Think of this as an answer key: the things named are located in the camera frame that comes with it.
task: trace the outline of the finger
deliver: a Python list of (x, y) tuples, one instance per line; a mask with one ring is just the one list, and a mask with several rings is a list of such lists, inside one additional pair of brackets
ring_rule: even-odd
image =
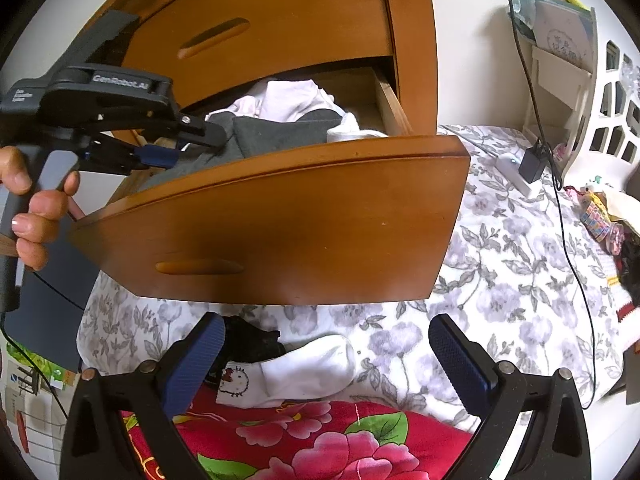
[(42, 216), (48, 220), (60, 220), (67, 211), (68, 197), (62, 191), (39, 191), (29, 202), (29, 213)]
[(47, 249), (40, 244), (18, 238), (15, 249), (24, 264), (34, 270), (40, 270), (47, 263)]
[(65, 180), (65, 193), (73, 196), (78, 192), (78, 187), (80, 187), (80, 173), (72, 171)]
[(31, 187), (31, 179), (24, 167), (22, 154), (14, 146), (5, 146), (0, 150), (0, 180), (15, 194), (22, 195)]
[(11, 227), (20, 238), (37, 244), (46, 244), (55, 240), (59, 229), (58, 222), (30, 213), (14, 216)]

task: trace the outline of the drawer handle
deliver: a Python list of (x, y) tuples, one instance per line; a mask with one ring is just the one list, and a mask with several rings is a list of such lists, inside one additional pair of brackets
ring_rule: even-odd
[(195, 56), (203, 50), (242, 34), (244, 31), (248, 30), (250, 26), (251, 23), (249, 23), (249, 20), (244, 18), (233, 18), (232, 20), (227, 20), (215, 27), (211, 27), (184, 43), (178, 51), (178, 59), (187, 59), (191, 56)]
[(156, 270), (162, 274), (177, 276), (194, 276), (198, 274), (239, 274), (244, 267), (237, 262), (222, 258), (200, 258), (196, 260), (179, 260), (176, 262), (158, 262)]

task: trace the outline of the white sock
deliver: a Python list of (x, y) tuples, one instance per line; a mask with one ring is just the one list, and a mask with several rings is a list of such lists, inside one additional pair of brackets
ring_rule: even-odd
[(237, 408), (272, 408), (283, 400), (319, 399), (345, 389), (355, 370), (349, 340), (328, 335), (261, 363), (229, 361), (216, 402)]

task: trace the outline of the fingernail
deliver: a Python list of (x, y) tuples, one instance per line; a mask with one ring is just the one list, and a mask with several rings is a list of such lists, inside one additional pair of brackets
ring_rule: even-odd
[(14, 182), (20, 189), (29, 189), (31, 187), (31, 179), (26, 173), (17, 173), (14, 176)]
[(29, 228), (27, 220), (21, 215), (16, 215), (14, 219), (11, 220), (11, 226), (14, 230), (14, 233), (16, 233), (17, 235), (24, 234)]

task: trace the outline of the metal screw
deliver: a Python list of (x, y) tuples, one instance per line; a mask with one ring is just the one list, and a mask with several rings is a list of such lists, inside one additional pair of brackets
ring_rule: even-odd
[(558, 370), (558, 374), (560, 375), (560, 377), (562, 377), (565, 381), (568, 381), (569, 379), (571, 379), (573, 377), (573, 375), (571, 374), (571, 370), (569, 370), (569, 368), (560, 368)]
[(80, 376), (83, 381), (90, 381), (95, 377), (95, 368), (87, 368), (86, 370), (83, 370)]
[(142, 361), (138, 370), (140, 370), (143, 374), (150, 374), (156, 369), (156, 362), (153, 359), (147, 359), (146, 361)]
[(508, 361), (500, 361), (498, 363), (498, 370), (500, 370), (503, 374), (513, 374), (514, 371), (516, 371), (516, 367), (513, 365), (513, 363), (510, 363)]

